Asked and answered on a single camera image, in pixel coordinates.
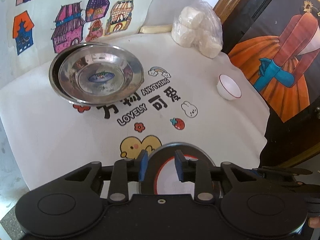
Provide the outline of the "person's right hand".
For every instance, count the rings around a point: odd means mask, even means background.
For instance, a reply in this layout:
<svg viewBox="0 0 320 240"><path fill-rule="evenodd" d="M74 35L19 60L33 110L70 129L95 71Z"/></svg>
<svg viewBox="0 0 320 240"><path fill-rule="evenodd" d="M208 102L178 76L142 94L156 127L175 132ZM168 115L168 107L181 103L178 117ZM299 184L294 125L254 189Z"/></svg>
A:
<svg viewBox="0 0 320 240"><path fill-rule="evenodd" d="M320 217L310 217L308 221L310 228L318 229L320 228Z"/></svg>

